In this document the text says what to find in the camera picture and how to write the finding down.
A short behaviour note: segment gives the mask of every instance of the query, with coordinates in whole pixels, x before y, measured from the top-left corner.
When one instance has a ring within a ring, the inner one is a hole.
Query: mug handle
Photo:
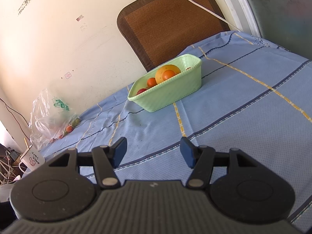
[[[26,171],[23,171],[22,169],[21,169],[21,163],[22,163],[22,161],[21,162],[19,162],[19,164],[18,164],[18,168],[23,172],[23,173],[27,173]]]

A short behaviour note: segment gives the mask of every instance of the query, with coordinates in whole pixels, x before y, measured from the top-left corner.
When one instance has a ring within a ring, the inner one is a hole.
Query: brown woven mat
[[[215,0],[194,1],[223,17]],[[119,13],[117,26],[146,71],[193,43],[229,31],[226,23],[187,0],[137,0]]]

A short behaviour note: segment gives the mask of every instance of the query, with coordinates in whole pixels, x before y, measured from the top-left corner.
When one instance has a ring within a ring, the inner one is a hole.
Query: ribbed gray surface
[[[180,181],[127,181],[117,190],[104,191],[81,215],[57,223],[19,220],[4,233],[213,233],[299,234],[286,221],[248,225],[221,215],[200,191],[184,188]]]

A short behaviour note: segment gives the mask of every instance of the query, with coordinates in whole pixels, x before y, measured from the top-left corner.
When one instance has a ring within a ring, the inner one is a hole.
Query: transparent plastic bag
[[[44,89],[32,103],[30,142],[40,150],[50,142],[63,138],[79,123],[79,117],[68,105]]]

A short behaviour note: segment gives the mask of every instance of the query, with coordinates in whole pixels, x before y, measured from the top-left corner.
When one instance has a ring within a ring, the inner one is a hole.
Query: plastic basket
[[[155,77],[156,71],[168,64],[179,67],[181,73],[136,96],[139,89],[147,87],[147,80]],[[155,112],[170,105],[197,91],[202,86],[201,65],[202,61],[191,54],[176,57],[136,80],[130,89],[128,100],[137,103],[148,112]]]

